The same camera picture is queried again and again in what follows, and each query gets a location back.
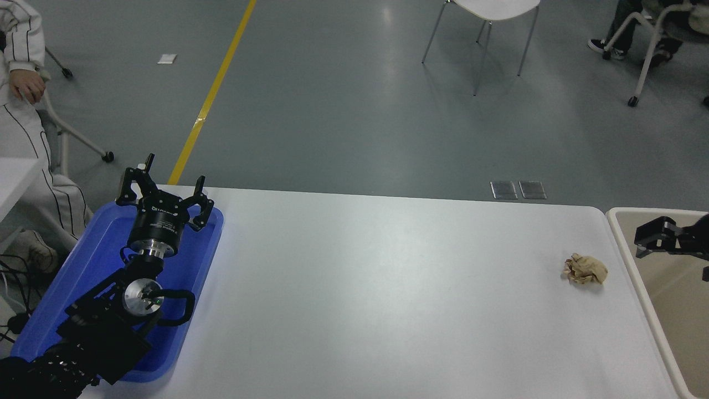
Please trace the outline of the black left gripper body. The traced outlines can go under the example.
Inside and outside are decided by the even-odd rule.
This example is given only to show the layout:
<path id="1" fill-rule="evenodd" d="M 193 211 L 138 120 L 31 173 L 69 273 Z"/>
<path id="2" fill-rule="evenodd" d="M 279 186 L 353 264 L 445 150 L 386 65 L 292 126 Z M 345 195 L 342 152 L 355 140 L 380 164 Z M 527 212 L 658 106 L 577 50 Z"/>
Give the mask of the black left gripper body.
<path id="1" fill-rule="evenodd" d="M 153 240 L 178 250 L 184 227 L 190 219 L 189 204 L 171 194 L 142 197 L 137 203 L 137 217 L 132 225 L 127 245 L 139 250 L 142 243 Z"/>

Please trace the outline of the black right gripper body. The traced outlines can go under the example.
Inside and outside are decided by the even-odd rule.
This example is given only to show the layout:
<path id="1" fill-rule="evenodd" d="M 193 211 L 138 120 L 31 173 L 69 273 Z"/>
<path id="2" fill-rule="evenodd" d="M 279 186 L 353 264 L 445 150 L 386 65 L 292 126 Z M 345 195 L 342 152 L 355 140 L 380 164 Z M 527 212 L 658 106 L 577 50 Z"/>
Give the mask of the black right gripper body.
<path id="1" fill-rule="evenodd" d="M 708 214 L 702 216 L 691 226 L 691 234 L 695 238 L 698 251 L 708 255 Z"/>

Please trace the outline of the person's hand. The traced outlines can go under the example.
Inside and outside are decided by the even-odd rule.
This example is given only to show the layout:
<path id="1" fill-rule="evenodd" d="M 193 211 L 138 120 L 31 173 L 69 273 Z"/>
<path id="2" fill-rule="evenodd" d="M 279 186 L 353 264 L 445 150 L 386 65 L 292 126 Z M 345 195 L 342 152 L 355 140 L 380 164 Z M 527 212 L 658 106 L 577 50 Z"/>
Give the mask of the person's hand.
<path id="1" fill-rule="evenodd" d="M 34 70 L 11 70 L 9 73 L 11 93 L 20 101 L 37 104 L 45 93 L 45 81 Z"/>

